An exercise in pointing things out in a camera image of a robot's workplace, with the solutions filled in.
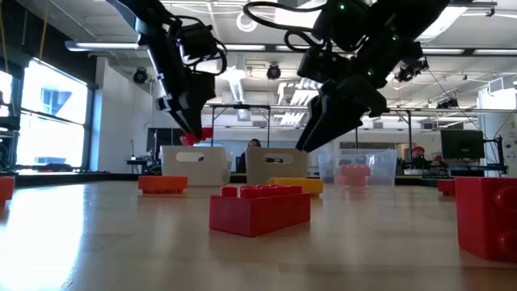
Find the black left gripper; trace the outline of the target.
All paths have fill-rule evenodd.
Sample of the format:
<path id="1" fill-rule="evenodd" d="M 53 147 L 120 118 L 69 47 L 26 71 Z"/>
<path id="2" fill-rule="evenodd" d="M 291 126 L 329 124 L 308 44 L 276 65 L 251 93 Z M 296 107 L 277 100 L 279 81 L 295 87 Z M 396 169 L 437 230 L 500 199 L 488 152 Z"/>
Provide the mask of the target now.
<path id="1" fill-rule="evenodd" d="M 215 76 L 194 70 L 199 62 L 215 55 L 184 61 L 176 41 L 182 27 L 181 20 L 146 19 L 139 21 L 139 44 L 148 48 L 170 114 L 185 133 L 201 138 L 204 126 L 204 105 L 215 97 Z"/>

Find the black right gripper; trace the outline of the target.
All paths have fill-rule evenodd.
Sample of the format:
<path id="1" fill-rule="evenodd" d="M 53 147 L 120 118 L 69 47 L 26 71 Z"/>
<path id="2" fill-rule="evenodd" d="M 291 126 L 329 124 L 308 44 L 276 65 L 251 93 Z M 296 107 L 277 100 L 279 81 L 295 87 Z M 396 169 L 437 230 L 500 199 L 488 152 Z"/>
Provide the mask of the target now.
<path id="1" fill-rule="evenodd" d="M 351 72 L 338 82 L 324 83 L 309 102 L 309 121 L 296 149 L 316 150 L 358 128 L 365 113 L 382 115 L 387 102 L 380 89 L 400 62 L 409 65 L 422 57 L 418 37 L 425 30 L 422 23 L 387 19 L 379 23 L 364 20 L 340 32 L 338 46 L 355 53 Z"/>

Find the red building block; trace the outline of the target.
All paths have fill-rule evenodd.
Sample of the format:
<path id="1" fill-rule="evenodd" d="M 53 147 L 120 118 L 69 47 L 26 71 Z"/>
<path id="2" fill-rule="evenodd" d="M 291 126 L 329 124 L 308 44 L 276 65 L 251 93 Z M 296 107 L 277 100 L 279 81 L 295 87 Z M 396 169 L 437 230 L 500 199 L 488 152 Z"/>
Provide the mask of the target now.
<path id="1" fill-rule="evenodd" d="M 456 196 L 456 182 L 454 179 L 441 179 L 437 183 L 438 191 L 443 196 Z"/>
<path id="2" fill-rule="evenodd" d="M 257 237 L 310 221 L 311 195 L 300 186 L 223 187 L 209 200 L 209 228 Z"/>
<path id="3" fill-rule="evenodd" d="M 517 178 L 458 177 L 455 187 L 460 249 L 517 263 Z"/>
<path id="4" fill-rule="evenodd" d="M 193 146 L 194 144 L 212 139 L 213 128 L 205 127 L 201 130 L 201 136 L 197 137 L 194 133 L 185 133 L 180 137 L 180 141 L 183 146 Z"/>

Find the small orange building block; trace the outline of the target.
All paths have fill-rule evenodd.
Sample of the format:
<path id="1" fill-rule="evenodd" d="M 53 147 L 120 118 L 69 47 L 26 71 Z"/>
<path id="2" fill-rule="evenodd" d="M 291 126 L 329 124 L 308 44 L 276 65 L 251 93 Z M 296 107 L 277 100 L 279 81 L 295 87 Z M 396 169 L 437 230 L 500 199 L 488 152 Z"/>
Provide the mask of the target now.
<path id="1" fill-rule="evenodd" d="M 341 176 L 370 176 L 371 168 L 368 165 L 350 164 L 341 165 Z"/>

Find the yellow building block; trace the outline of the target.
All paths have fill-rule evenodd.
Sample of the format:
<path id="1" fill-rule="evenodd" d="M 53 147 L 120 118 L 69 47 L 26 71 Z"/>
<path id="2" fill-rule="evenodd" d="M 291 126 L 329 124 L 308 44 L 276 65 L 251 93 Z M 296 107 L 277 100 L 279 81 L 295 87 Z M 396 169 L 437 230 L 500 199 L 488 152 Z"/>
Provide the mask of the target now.
<path id="1" fill-rule="evenodd" d="M 323 182 L 320 179 L 293 178 L 293 177 L 271 177 L 267 180 L 268 185 L 301 186 L 303 192 L 312 196 L 319 196 L 323 193 Z"/>

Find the black computer monitor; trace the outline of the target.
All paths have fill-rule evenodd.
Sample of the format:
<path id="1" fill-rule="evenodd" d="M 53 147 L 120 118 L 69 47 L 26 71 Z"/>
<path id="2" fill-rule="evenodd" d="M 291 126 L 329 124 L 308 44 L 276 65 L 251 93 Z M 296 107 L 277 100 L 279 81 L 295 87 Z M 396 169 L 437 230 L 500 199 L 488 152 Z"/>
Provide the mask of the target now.
<path id="1" fill-rule="evenodd" d="M 485 157 L 482 131 L 444 129 L 440 131 L 444 159 L 479 159 Z"/>
<path id="2" fill-rule="evenodd" d="M 182 129 L 175 128 L 148 128 L 146 151 L 152 159 L 161 157 L 162 146 L 180 146 L 180 137 L 184 134 Z"/>

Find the white plastic bin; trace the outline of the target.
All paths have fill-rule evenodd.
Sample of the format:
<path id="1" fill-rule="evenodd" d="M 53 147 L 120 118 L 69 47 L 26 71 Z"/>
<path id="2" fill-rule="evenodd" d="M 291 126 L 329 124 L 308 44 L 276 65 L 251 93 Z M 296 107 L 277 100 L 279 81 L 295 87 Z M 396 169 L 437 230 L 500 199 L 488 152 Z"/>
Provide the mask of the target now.
<path id="1" fill-rule="evenodd" d="M 185 176 L 189 187 L 220 187 L 230 181 L 232 154 L 223 147 L 163 145 L 162 174 Z"/>

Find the clear plastic bin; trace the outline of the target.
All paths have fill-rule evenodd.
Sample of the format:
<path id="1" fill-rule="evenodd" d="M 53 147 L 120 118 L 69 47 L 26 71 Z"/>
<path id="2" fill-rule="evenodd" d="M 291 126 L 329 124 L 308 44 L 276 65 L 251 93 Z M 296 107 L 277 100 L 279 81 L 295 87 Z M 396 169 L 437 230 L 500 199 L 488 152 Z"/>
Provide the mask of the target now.
<path id="1" fill-rule="evenodd" d="M 393 187 L 397 172 L 397 151 L 370 150 L 370 149 L 342 149 L 334 158 L 334 182 L 338 186 L 341 165 L 368 165 L 371 168 L 370 176 L 366 176 L 367 186 Z"/>

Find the gray plastic bin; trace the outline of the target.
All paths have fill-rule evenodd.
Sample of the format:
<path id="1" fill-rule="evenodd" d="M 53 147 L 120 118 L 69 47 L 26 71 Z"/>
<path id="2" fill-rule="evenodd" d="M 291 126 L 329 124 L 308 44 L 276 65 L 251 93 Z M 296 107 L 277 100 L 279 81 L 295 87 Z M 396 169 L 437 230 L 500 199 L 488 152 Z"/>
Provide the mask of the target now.
<path id="1" fill-rule="evenodd" d="M 270 178 L 306 178 L 309 155 L 288 148 L 250 147 L 246 149 L 246 181 L 265 184 Z"/>

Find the black metal stand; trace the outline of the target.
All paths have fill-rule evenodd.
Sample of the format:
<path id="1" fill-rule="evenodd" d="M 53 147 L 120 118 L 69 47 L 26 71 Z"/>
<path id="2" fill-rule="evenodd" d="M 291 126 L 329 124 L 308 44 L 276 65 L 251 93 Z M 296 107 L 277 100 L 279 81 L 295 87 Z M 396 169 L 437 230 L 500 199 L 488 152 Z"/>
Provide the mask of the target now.
<path id="1" fill-rule="evenodd" d="M 488 162 L 485 165 L 485 170 L 486 171 L 497 171 L 501 175 L 507 175 L 508 166 L 505 164 L 505 160 L 504 160 L 502 136 L 498 135 L 497 137 L 494 137 L 492 139 L 484 139 L 483 143 L 490 145 L 490 146 L 495 144 L 496 149 L 497 149 L 494 152 L 497 159 L 492 163 Z"/>

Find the black background machine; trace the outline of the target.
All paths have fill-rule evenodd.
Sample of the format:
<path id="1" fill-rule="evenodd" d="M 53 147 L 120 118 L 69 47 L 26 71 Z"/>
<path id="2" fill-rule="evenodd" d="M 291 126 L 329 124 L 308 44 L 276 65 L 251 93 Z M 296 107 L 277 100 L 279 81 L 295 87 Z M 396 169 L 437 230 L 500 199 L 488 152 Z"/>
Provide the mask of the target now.
<path id="1" fill-rule="evenodd" d="M 8 172 L 11 169 L 13 142 L 19 130 L 19 116 L 0 116 L 0 172 Z"/>

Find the black metal gantry frame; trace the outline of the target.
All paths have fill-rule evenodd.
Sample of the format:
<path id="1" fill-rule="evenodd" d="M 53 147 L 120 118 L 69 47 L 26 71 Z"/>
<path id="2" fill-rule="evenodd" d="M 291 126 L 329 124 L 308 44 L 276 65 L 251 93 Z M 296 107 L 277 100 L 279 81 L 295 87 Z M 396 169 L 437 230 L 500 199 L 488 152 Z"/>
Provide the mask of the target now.
<path id="1" fill-rule="evenodd" d="M 414 145 L 413 111 L 409 109 L 388 110 L 382 116 L 365 116 L 362 124 L 354 131 L 356 148 L 366 148 L 366 144 L 393 145 L 398 157 L 411 158 Z"/>
<path id="2" fill-rule="evenodd" d="M 232 108 L 235 110 L 247 110 L 250 111 L 251 109 L 257 109 L 257 110 L 266 110 L 267 115 L 263 115 L 263 118 L 267 122 L 267 148 L 270 147 L 271 144 L 271 106 L 270 105 L 260 105 L 260 104 L 247 104 L 247 103 L 228 103 L 228 104 L 209 104 L 208 105 L 212 109 L 212 115 L 211 115 L 211 128 L 215 133 L 215 120 L 217 119 L 216 116 L 216 109 L 222 108 L 223 110 L 220 112 L 221 114 L 225 112 L 228 108 Z"/>

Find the black metal table frame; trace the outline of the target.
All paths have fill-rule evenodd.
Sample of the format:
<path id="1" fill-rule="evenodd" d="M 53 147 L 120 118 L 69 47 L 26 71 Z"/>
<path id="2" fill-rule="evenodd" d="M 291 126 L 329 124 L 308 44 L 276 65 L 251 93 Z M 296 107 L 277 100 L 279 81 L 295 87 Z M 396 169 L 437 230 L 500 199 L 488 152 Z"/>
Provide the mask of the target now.
<path id="1" fill-rule="evenodd" d="M 95 173 L 73 173 L 73 172 L 36 172 L 29 174 L 18 174 L 15 176 L 15 186 L 43 187 L 49 185 L 64 185 L 75 183 L 103 182 L 103 181 L 134 181 L 138 180 L 137 174 L 114 174 L 107 172 Z M 437 187 L 441 179 L 452 179 L 452 177 L 420 177 L 400 175 L 395 178 L 396 186 L 423 186 Z"/>

